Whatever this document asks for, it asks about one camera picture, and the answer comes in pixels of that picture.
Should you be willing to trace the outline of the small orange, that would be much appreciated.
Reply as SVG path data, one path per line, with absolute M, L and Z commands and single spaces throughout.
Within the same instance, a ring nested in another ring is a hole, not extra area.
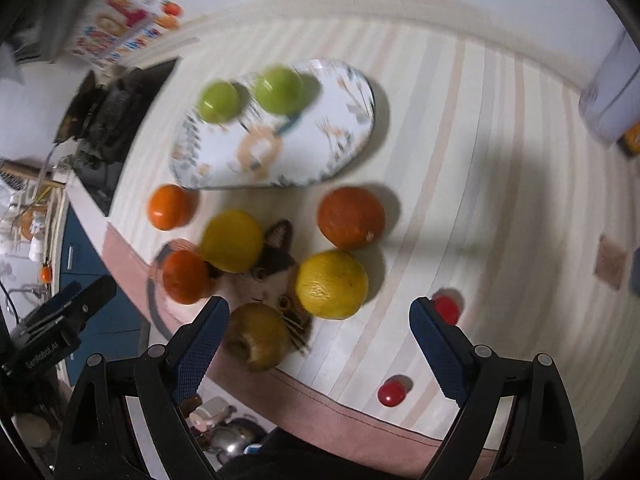
M 197 206 L 196 194 L 175 184 L 165 184 L 153 192 L 146 214 L 155 229 L 170 231 L 189 224 Z
M 207 263 L 189 249 L 177 250 L 165 259 L 162 283 L 166 294 L 177 304 L 196 304 L 214 289 Z

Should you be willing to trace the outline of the brown russet apple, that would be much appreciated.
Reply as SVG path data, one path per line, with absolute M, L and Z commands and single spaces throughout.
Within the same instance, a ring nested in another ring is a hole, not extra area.
M 244 304 L 230 316 L 222 348 L 254 373 L 278 366 L 291 347 L 282 315 L 260 302 Z

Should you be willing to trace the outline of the yellow lemon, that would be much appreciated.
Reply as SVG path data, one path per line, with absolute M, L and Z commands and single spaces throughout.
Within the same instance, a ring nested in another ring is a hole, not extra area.
M 209 220 L 198 243 L 200 256 L 227 273 L 244 273 L 258 261 L 264 233 L 257 220 L 239 209 L 226 210 Z
M 369 278 L 364 265 L 350 252 L 318 252 L 300 266 L 295 292 L 302 307 L 317 318 L 346 320 L 366 302 Z

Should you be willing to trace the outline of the small green apple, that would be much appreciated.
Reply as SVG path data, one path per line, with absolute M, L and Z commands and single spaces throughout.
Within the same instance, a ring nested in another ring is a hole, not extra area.
M 210 124 L 228 122 L 239 114 L 240 109 L 239 91 L 231 82 L 224 80 L 209 84 L 198 101 L 198 114 Z

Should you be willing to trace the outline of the dark orange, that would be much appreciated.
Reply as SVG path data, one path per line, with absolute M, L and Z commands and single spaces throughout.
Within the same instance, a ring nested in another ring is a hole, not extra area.
M 358 250 L 382 237 L 386 213 L 370 191 L 343 186 L 323 196 L 317 211 L 317 226 L 338 249 Z

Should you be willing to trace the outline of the large green apple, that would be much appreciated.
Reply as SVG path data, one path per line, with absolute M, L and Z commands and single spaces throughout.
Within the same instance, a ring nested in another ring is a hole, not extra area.
M 271 66 L 254 82 L 256 102 L 273 115 L 291 115 L 304 104 L 304 83 L 299 73 L 283 65 Z

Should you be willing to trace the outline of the lower cherry tomato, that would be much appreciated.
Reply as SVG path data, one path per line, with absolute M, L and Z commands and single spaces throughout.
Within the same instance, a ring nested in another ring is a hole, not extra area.
M 390 378 L 378 388 L 376 396 L 378 397 L 378 402 L 386 406 L 386 408 L 394 408 L 404 402 L 407 396 L 407 388 L 401 380 Z

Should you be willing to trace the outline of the cherry tomato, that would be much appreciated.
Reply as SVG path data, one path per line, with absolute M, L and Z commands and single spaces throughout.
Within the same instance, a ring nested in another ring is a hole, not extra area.
M 407 396 L 407 388 L 401 380 L 390 378 L 378 388 L 376 396 L 378 397 L 378 402 L 386 406 L 386 408 L 394 408 L 404 402 Z
M 448 325 L 456 325 L 461 315 L 461 308 L 454 298 L 437 295 L 432 298 L 434 308 Z

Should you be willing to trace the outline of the upper cherry tomato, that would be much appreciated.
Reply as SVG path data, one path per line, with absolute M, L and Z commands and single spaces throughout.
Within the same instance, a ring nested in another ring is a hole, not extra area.
M 432 298 L 434 308 L 448 325 L 456 325 L 461 315 L 461 308 L 454 298 L 437 295 Z

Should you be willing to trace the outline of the brown square coaster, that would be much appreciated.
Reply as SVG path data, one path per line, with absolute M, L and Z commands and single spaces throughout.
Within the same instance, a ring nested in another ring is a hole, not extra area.
M 611 237 L 599 238 L 594 275 L 614 290 L 620 290 L 625 274 L 627 252 Z

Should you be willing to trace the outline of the black gas stove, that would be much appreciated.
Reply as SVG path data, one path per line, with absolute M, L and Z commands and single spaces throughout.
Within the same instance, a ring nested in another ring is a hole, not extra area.
M 78 143 L 73 172 L 102 214 L 109 214 L 134 138 L 178 61 L 126 70 L 100 84 L 89 70 L 58 127 L 55 141 Z

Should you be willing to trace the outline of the striped cat placemat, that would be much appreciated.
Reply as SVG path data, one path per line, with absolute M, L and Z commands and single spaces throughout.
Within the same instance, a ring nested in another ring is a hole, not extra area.
M 457 405 L 414 342 L 411 301 L 464 299 L 462 330 L 502 356 L 550 354 L 570 396 L 585 473 L 597 477 L 639 418 L 639 301 L 627 280 L 639 244 L 637 167 L 589 135 L 578 92 L 521 56 L 426 26 L 318 18 L 199 34 L 145 119 L 120 178 L 102 254 L 138 306 L 167 235 L 145 204 L 169 182 L 178 121 L 210 80 L 272 63 L 336 58 L 365 73 L 378 128 L 336 185 L 367 185 L 387 211 L 360 256 L 369 301 L 314 322 L 307 353 L 250 374 L 217 356 L 210 377 L 292 434 L 351 460 L 414 476 Z M 602 234 L 626 252 L 620 290 L 594 275 Z M 378 402 L 386 380 L 407 396 Z

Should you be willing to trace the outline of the orange label jar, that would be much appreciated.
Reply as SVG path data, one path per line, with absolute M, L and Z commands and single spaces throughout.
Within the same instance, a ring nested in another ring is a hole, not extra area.
M 628 158 L 640 155 L 640 122 L 630 127 L 618 140 L 618 147 Z

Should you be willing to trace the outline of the colourful letter poster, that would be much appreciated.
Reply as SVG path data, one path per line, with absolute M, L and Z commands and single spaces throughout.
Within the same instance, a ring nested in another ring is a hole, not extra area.
M 187 15 L 181 0 L 88 0 L 65 51 L 106 70 L 178 29 Z

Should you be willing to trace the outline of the grey cylindrical container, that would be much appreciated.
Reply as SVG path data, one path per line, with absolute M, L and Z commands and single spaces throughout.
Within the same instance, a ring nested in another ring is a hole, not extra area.
M 580 116 L 603 145 L 616 143 L 639 122 L 639 50 L 622 32 L 579 99 Z

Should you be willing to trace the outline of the floral oval plate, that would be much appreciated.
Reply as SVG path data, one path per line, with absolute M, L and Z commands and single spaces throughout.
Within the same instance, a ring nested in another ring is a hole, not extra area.
M 288 66 L 302 76 L 306 106 L 273 115 L 253 96 L 255 73 L 235 81 L 245 102 L 225 124 L 209 124 L 193 105 L 178 121 L 169 170 L 192 190 L 308 186 L 335 176 L 367 146 L 375 97 L 359 70 L 330 58 Z

